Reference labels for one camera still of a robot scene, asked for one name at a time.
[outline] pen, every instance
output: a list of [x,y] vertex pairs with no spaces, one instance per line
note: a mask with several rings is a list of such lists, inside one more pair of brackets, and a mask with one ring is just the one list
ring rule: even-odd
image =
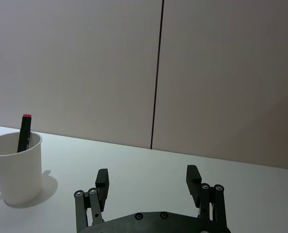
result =
[[31,135],[31,122],[32,122],[32,115],[24,114],[22,117],[21,129],[19,131],[19,139],[17,146],[18,153],[27,150],[29,147],[29,139]]

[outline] bolt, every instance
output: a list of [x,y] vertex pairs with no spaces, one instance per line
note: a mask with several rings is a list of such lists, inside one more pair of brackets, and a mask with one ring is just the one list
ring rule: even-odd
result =
[[96,193],[96,189],[91,189],[90,190],[90,194],[95,194]]
[[216,186],[216,189],[217,189],[218,191],[222,191],[222,190],[223,190],[223,187],[220,186],[220,185],[217,185],[217,186]]

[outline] gray wall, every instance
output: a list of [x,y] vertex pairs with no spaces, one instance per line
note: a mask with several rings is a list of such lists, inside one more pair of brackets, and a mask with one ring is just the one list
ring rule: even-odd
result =
[[153,148],[288,167],[288,1],[166,0]]
[[150,147],[161,0],[0,1],[0,125]]

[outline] paper cup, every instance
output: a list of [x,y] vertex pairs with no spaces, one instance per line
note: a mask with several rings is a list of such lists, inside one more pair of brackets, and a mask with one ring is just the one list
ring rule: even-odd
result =
[[0,136],[0,192],[9,205],[25,204],[39,195],[42,137],[31,133],[29,149],[17,153],[19,133]]

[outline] white table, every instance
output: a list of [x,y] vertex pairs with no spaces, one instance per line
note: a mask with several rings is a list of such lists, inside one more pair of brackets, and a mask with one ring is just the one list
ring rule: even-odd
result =
[[[11,132],[17,130],[0,127],[0,135]],[[149,211],[196,216],[185,182],[189,164],[203,182],[225,187],[231,232],[288,233],[287,169],[41,135],[43,172],[51,171],[43,194],[25,208],[9,207],[0,197],[0,233],[75,233],[73,193],[94,187],[100,168],[108,168],[110,180],[105,221]]]

